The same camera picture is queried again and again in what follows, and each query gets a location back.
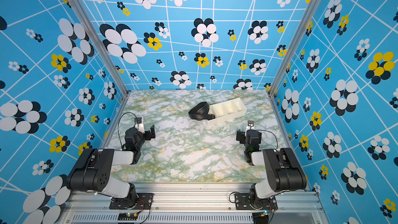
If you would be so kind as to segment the white compartment storage tray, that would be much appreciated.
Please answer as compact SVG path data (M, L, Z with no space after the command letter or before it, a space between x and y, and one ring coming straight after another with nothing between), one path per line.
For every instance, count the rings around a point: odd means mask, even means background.
M246 115L247 107L240 97L209 106L209 114L215 119L208 120L207 126L214 126L223 122L231 121Z

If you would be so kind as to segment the black belt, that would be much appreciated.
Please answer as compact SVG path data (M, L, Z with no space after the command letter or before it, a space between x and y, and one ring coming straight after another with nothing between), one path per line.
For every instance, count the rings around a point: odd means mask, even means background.
M188 112L188 115L191 119L198 121L215 119L216 116L214 114L210 114L209 110L210 110L210 105L207 102L201 102L198 105L196 105L194 108L192 108Z

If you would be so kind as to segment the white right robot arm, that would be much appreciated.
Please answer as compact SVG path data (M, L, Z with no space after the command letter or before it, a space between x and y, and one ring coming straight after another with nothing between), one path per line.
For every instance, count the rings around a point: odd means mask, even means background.
M266 179L251 186L247 194L236 193L237 209L256 210L277 208L275 196L282 192L304 190L305 173L291 148L260 149L262 133L250 129L238 130L236 140L244 145L245 161L251 166L264 166Z

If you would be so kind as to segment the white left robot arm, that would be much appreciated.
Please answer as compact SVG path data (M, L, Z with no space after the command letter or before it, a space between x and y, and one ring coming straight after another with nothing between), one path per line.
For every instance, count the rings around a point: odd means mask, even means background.
M113 177L111 170L115 166L138 163L142 145L155 138L154 125L144 132L129 128L124 138L124 150L85 149L67 177L67 188L108 196L110 209L150 209L153 194L138 194L133 183Z

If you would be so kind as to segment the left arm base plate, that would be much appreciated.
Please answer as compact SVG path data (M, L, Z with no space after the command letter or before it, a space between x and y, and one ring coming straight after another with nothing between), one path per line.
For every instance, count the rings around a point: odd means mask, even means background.
M151 209L153 197L153 193L135 193L126 198L112 198L109 208L116 210Z

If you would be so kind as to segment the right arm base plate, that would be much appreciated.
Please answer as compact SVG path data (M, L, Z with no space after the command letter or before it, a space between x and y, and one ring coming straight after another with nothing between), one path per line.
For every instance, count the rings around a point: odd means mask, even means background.
M251 197L250 194L243 194L240 192L233 192L230 198L233 196L232 203L235 204L235 208L238 211L276 211L278 205L275 197L268 199L260 199L257 197Z

